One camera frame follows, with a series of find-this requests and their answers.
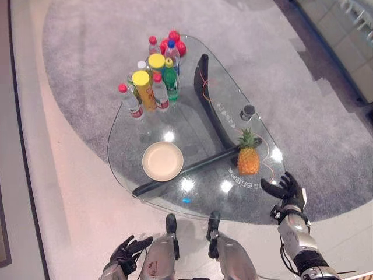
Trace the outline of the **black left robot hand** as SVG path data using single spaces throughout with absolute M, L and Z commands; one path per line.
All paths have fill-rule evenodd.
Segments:
M 137 241 L 134 235 L 131 235 L 114 250 L 110 261 L 118 263 L 127 277 L 137 269 L 136 262 L 142 251 L 146 250 L 152 242 L 152 236 Z

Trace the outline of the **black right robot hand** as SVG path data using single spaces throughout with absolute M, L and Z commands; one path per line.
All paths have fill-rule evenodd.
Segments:
M 301 188 L 297 180 L 289 172 L 285 172 L 281 176 L 279 187 L 269 183 L 264 178 L 260 181 L 262 189 L 269 195 L 281 199 L 282 207 L 293 205 L 301 212 L 304 211 L 306 205 L 307 193 L 304 188 Z

